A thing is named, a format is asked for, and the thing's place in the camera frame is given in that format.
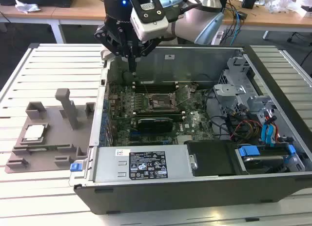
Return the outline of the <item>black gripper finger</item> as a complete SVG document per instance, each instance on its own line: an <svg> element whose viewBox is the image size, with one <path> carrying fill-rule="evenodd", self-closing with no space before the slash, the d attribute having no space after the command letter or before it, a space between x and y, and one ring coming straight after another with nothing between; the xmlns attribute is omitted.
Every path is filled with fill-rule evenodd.
<svg viewBox="0 0 312 226"><path fill-rule="evenodd" d="M161 38L151 39L149 41L133 41L133 72L136 72L137 59L146 57L151 53L161 42Z"/></svg>
<svg viewBox="0 0 312 226"><path fill-rule="evenodd" d="M133 73L133 55L123 27L118 25L114 34L109 27L102 25L98 27L94 36L115 56L124 58L128 62L129 71Z"/></svg>

